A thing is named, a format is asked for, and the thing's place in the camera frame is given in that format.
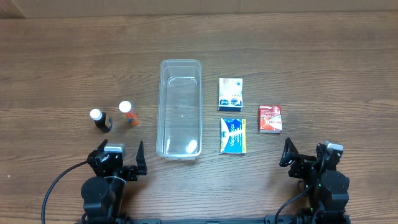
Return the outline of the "dark bottle white cap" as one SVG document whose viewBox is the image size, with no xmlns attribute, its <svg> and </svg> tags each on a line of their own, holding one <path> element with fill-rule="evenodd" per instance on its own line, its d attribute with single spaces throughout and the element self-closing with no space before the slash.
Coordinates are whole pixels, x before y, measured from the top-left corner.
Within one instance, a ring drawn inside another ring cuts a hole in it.
<svg viewBox="0 0 398 224">
<path fill-rule="evenodd" d="M 112 119 L 101 110 L 95 108 L 90 111 L 90 117 L 94 120 L 95 125 L 103 133 L 108 133 L 112 129 Z"/>
</svg>

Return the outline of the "red medicine box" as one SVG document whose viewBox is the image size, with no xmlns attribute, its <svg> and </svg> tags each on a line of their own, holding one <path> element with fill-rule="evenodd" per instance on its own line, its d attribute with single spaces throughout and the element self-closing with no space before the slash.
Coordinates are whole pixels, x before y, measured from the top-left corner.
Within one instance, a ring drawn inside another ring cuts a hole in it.
<svg viewBox="0 0 398 224">
<path fill-rule="evenodd" d="M 258 127 L 260 133 L 280 134 L 283 130 L 281 106 L 260 105 Z"/>
</svg>

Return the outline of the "orange bottle white cap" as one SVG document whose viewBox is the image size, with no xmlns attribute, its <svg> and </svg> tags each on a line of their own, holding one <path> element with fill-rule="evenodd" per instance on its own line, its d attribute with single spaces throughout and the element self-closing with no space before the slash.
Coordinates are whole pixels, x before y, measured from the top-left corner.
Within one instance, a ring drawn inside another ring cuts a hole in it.
<svg viewBox="0 0 398 224">
<path fill-rule="evenodd" d="M 120 112 L 124 113 L 132 125 L 139 125 L 139 118 L 133 108 L 133 104 L 129 101 L 122 101 L 118 106 Z"/>
</svg>

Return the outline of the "blue VapoDrops box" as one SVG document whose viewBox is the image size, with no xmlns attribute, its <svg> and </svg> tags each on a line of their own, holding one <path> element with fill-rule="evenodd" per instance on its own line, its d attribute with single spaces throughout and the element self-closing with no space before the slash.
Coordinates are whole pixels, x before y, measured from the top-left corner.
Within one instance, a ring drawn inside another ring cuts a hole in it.
<svg viewBox="0 0 398 224">
<path fill-rule="evenodd" d="M 246 119 L 221 118 L 221 154 L 245 154 Z"/>
</svg>

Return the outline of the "white and blue medicine box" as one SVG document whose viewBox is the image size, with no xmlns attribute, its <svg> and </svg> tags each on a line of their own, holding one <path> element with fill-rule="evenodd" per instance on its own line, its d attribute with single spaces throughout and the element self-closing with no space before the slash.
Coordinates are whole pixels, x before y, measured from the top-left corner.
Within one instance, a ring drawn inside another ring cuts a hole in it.
<svg viewBox="0 0 398 224">
<path fill-rule="evenodd" d="M 219 111 L 241 111 L 243 108 L 243 79 L 219 78 Z"/>
</svg>

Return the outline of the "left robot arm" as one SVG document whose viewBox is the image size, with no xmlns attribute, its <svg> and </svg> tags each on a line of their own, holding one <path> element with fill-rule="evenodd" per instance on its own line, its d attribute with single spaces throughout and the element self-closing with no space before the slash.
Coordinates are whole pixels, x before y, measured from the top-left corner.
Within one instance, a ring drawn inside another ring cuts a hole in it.
<svg viewBox="0 0 398 224">
<path fill-rule="evenodd" d="M 121 213 L 124 189 L 129 181 L 147 174 L 144 144 L 140 142 L 136 164 L 125 166 L 125 145 L 104 140 L 87 158 L 96 174 L 81 188 L 84 200 L 83 223 L 131 223 L 127 213 Z"/>
</svg>

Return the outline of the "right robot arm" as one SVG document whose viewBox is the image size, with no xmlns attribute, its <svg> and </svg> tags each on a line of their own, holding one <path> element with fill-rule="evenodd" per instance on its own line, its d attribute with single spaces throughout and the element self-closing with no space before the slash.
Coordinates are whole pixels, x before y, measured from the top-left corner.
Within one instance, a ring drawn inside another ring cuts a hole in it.
<svg viewBox="0 0 398 224">
<path fill-rule="evenodd" d="M 319 143 L 316 156 L 300 154 L 290 138 L 284 143 L 280 159 L 281 167 L 290 167 L 288 174 L 297 178 L 303 190 L 285 202 L 274 217 L 275 223 L 350 223 L 345 214 L 349 201 L 349 178 L 337 171 L 343 155 L 343 146 L 333 141 Z M 292 218 L 280 218 L 281 211 L 301 197 L 308 198 L 310 206 L 301 209 Z"/>
</svg>

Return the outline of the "clear plastic container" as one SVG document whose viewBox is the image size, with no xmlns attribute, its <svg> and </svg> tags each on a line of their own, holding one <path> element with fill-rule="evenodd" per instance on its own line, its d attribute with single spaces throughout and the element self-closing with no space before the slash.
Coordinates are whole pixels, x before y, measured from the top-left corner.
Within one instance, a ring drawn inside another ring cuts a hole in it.
<svg viewBox="0 0 398 224">
<path fill-rule="evenodd" d="M 156 152 L 168 159 L 196 159 L 203 130 L 202 66 L 195 59 L 160 64 Z"/>
</svg>

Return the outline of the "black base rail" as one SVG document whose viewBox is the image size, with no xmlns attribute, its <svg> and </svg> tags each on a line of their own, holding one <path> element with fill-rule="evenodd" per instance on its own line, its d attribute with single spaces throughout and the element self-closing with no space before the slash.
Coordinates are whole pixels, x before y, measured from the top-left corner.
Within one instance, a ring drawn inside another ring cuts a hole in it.
<svg viewBox="0 0 398 224">
<path fill-rule="evenodd" d="M 132 224 L 273 224 L 273 215 L 263 218 L 221 218 L 221 219 L 185 219 L 185 220 L 161 220 L 158 218 L 132 219 Z"/>
</svg>

